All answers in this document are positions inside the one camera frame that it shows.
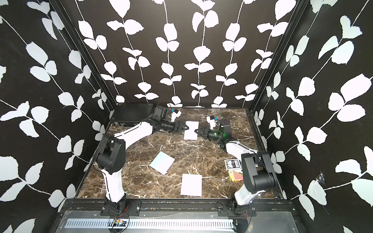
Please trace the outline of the light blue square paper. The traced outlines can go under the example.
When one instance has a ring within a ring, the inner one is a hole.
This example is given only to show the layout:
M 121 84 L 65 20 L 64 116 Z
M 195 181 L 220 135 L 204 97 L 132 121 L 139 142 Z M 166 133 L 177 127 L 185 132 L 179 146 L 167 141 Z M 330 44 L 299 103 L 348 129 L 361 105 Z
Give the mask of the light blue square paper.
M 195 130 L 199 127 L 198 121 L 186 121 L 188 130 L 184 132 L 184 140 L 197 140 L 198 135 L 195 133 Z

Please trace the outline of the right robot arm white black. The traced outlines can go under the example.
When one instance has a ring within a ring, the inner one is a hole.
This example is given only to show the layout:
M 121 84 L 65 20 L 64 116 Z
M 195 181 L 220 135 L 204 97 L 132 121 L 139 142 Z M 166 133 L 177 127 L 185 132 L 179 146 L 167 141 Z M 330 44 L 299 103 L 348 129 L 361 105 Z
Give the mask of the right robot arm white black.
M 221 119 L 216 130 L 207 126 L 196 129 L 195 133 L 216 142 L 221 149 L 241 162 L 243 185 L 234 195 L 237 205 L 248 205 L 260 194 L 276 187 L 278 179 L 269 153 L 251 149 L 235 139 L 232 136 L 229 119 Z

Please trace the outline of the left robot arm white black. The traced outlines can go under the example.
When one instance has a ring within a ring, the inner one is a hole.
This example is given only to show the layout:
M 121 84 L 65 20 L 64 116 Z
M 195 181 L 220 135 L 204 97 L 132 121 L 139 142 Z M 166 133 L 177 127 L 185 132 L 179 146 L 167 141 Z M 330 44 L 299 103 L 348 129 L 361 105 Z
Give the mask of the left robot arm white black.
M 112 203 L 125 199 L 121 171 L 126 162 L 126 149 L 144 137 L 155 132 L 178 133 L 189 129 L 186 122 L 167 120 L 168 108 L 156 107 L 154 112 L 136 126 L 116 135 L 105 134 L 97 149 L 93 161 L 103 174 L 106 198 Z

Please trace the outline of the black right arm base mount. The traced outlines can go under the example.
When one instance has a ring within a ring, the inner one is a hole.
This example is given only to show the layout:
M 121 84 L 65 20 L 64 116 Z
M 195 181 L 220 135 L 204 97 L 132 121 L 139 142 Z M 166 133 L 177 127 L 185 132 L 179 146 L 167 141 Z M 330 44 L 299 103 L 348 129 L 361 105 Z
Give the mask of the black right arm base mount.
M 219 216 L 233 218 L 249 218 L 256 216 L 256 210 L 252 204 L 238 205 L 234 200 L 217 201 L 216 209 Z

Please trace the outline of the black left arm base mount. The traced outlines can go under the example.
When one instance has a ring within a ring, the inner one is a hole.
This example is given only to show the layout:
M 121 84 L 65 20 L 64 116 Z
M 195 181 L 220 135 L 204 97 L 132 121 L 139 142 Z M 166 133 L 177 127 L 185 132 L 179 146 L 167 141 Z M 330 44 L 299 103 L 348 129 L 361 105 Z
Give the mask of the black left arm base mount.
M 105 199 L 104 205 L 100 212 L 100 216 L 119 216 L 124 212 L 128 213 L 129 216 L 139 216 L 141 208 L 141 201 L 135 199 L 128 199 L 125 201 L 119 201 L 118 203 L 113 203 L 108 199 Z

